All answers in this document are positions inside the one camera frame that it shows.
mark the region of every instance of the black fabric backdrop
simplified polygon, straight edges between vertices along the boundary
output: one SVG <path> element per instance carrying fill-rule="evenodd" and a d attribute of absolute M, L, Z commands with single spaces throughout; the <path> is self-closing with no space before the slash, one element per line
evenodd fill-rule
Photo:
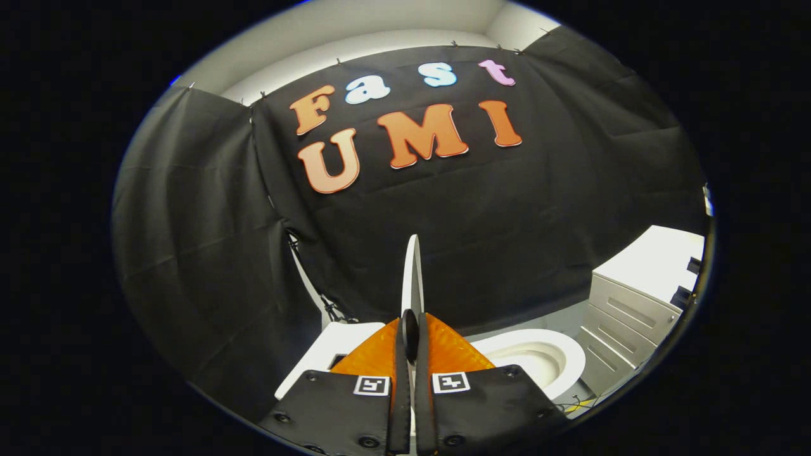
<path fill-rule="evenodd" d="M 496 83 L 493 59 L 516 80 Z M 432 88 L 416 71 L 447 62 Z M 361 105 L 343 88 L 377 74 L 392 89 Z M 304 136 L 290 103 L 332 84 L 327 121 Z M 480 101 L 504 101 L 523 143 L 499 148 Z M 470 151 L 393 170 L 376 119 L 453 106 Z M 313 191 L 298 151 L 357 130 L 360 175 Z M 317 71 L 250 108 L 171 88 L 132 140 L 114 193 L 118 276 L 136 318 L 182 375 L 251 421 L 318 336 L 318 291 L 361 321 L 397 317 L 406 242 L 420 236 L 426 307 L 463 334 L 553 312 L 588 295 L 591 270 L 652 224 L 702 232 L 703 177 L 684 132 L 610 55 L 560 28 L 525 54 L 439 46 Z"/>
<path fill-rule="evenodd" d="M 514 86 L 479 62 L 506 67 Z M 432 88 L 417 67 L 446 62 L 454 85 Z M 343 88 L 379 75 L 391 92 L 360 105 Z M 331 84 L 327 119 L 297 136 L 294 101 Z M 477 104 L 499 100 L 522 137 L 493 142 Z M 453 107 L 470 151 L 404 169 L 379 116 L 402 111 L 422 123 L 429 105 Z M 610 54 L 559 28 L 516 55 L 436 46 L 390 51 L 317 71 L 253 106 L 256 152 L 285 227 L 301 239 L 315 287 L 361 321 L 397 317 L 407 239 L 420 236 L 426 310 L 463 334 L 553 312 L 588 295 L 591 270 L 650 225 L 703 234 L 704 183 L 688 139 L 667 108 Z M 326 143 L 332 175 L 342 169 L 330 137 L 355 128 L 360 161 L 345 190 L 314 191 L 298 151 Z"/>
<path fill-rule="evenodd" d="M 124 157 L 113 202 L 119 280 L 158 351 L 252 421 L 320 332 L 249 147 L 249 110 L 170 89 Z"/>

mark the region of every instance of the white toilet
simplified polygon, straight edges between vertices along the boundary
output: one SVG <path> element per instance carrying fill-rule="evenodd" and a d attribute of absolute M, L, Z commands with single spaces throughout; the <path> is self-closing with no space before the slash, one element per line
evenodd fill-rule
<path fill-rule="evenodd" d="M 549 329 L 517 329 L 470 345 L 499 368 L 521 366 L 553 402 L 577 382 L 586 366 L 580 344 Z"/>

